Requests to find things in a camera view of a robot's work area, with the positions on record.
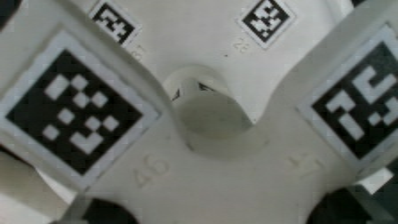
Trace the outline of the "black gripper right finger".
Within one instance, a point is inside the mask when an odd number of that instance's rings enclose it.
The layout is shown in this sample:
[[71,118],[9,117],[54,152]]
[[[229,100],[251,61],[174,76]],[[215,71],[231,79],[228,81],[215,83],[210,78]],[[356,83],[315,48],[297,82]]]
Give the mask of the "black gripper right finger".
[[308,216],[306,224],[366,224],[372,216],[347,189],[327,193]]

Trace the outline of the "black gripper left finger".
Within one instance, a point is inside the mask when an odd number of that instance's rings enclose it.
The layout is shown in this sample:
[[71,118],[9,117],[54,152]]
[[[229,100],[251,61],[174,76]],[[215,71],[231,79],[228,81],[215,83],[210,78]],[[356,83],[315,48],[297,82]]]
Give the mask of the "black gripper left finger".
[[135,215],[125,207],[103,199],[91,199],[86,202],[82,220],[89,224],[139,224]]

